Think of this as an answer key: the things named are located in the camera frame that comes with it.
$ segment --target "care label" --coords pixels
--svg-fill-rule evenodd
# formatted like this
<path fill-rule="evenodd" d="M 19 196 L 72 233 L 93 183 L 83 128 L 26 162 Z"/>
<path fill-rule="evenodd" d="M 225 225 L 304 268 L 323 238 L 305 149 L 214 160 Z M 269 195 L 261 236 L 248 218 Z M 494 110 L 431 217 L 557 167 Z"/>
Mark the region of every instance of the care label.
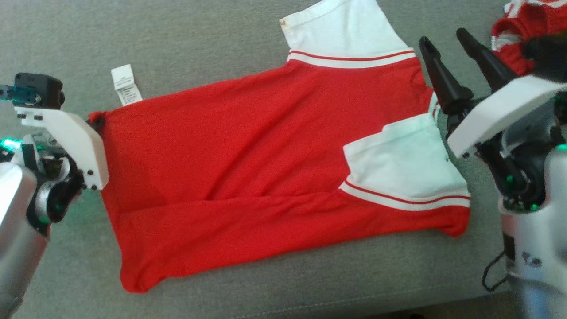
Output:
<path fill-rule="evenodd" d="M 114 90 L 118 93 L 122 106 L 142 100 L 142 95 L 136 83 L 134 83 L 132 67 L 129 64 L 112 69 L 110 72 L 112 74 L 112 81 L 114 81 Z"/>

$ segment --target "dark floor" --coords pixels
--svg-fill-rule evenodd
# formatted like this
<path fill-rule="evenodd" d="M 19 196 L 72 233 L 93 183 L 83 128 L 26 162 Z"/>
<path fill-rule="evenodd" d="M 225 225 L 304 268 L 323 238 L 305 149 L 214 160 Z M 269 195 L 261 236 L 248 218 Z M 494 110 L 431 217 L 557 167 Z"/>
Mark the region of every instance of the dark floor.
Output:
<path fill-rule="evenodd" d="M 420 314 L 426 319 L 515 319 L 514 303 L 509 293 L 456 301 L 403 312 L 372 316 L 366 319 L 413 319 L 412 314 Z"/>

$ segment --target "red fabric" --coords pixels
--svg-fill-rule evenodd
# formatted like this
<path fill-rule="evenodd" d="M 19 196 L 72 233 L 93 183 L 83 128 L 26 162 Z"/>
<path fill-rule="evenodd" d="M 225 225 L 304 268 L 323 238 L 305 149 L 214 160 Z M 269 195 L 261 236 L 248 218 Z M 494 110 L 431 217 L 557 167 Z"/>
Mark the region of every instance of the red fabric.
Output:
<path fill-rule="evenodd" d="M 519 35 L 522 42 L 525 42 L 532 37 L 553 35 L 567 30 L 567 5 L 554 8 L 549 5 L 523 2 L 520 4 L 517 16 L 509 17 L 509 15 L 507 14 L 493 26 L 493 36 L 511 33 Z M 494 53 L 516 73 L 526 75 L 531 72 L 533 63 L 523 58 L 521 49 L 522 43 L 509 44 Z"/>
<path fill-rule="evenodd" d="M 426 113 L 431 94 L 417 58 L 367 69 L 290 60 L 107 112 L 102 196 L 124 288 L 380 234 L 462 234 L 466 207 L 401 211 L 337 189 L 349 174 L 342 147 Z"/>

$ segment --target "red and white clothing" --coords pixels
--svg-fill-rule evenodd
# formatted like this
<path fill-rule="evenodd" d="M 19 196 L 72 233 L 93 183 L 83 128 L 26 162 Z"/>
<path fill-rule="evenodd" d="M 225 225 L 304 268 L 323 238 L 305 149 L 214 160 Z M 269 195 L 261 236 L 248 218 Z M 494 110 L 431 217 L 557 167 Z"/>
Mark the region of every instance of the red and white clothing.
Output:
<path fill-rule="evenodd" d="M 280 68 L 104 116 L 102 196 L 126 290 L 368 236 L 465 231 L 413 49 L 375 0 L 283 18 Z"/>
<path fill-rule="evenodd" d="M 513 0 L 504 10 L 492 28 L 492 50 L 519 75 L 529 74 L 533 62 L 523 58 L 522 43 L 567 30 L 567 0 Z"/>

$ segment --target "gray fabric surface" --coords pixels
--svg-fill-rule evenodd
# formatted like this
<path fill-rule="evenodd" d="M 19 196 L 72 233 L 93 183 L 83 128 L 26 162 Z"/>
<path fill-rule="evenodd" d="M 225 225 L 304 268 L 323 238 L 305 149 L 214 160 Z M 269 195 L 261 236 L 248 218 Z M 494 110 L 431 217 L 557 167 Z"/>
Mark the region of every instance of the gray fabric surface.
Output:
<path fill-rule="evenodd" d="M 261 72 L 286 60 L 277 20 L 315 2 L 4 1 L 0 82 L 11 83 L 17 72 L 52 75 L 64 82 L 64 109 L 86 116 L 120 105 L 110 70 L 123 64 L 132 65 L 144 98 Z M 456 77 L 486 94 L 454 32 L 465 26 L 488 44 L 505 2 L 379 4 L 406 43 L 416 47 L 428 35 Z M 29 132 L 3 105 L 0 136 Z M 52 228 L 16 318 L 352 318 L 482 295 L 482 271 L 502 249 L 496 192 L 478 160 L 456 165 L 473 194 L 461 238 L 433 230 L 369 238 L 168 279 L 144 295 L 121 288 L 106 212 L 99 194 L 86 192 Z M 502 275 L 500 265 L 491 277 Z"/>

